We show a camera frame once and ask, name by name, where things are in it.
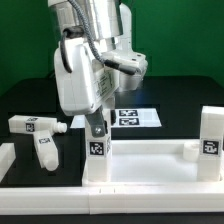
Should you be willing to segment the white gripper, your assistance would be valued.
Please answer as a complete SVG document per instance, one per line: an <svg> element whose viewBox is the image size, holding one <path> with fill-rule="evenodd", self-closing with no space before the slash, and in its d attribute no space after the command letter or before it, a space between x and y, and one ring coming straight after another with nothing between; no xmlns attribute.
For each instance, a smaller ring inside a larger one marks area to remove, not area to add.
<svg viewBox="0 0 224 224"><path fill-rule="evenodd" d="M60 106L66 116L86 115L94 138L104 137L101 106L114 107L119 72L99 63L83 38L62 35L54 55Z"/></svg>

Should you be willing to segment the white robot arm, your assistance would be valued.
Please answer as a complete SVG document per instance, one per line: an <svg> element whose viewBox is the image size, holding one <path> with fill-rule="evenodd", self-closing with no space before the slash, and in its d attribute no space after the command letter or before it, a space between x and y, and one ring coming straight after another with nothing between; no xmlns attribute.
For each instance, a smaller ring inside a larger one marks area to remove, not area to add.
<svg viewBox="0 0 224 224"><path fill-rule="evenodd" d="M130 9L121 0L48 0L58 48L54 68L63 112L83 115L92 136L108 133L114 93L134 90L147 71L132 50Z"/></svg>

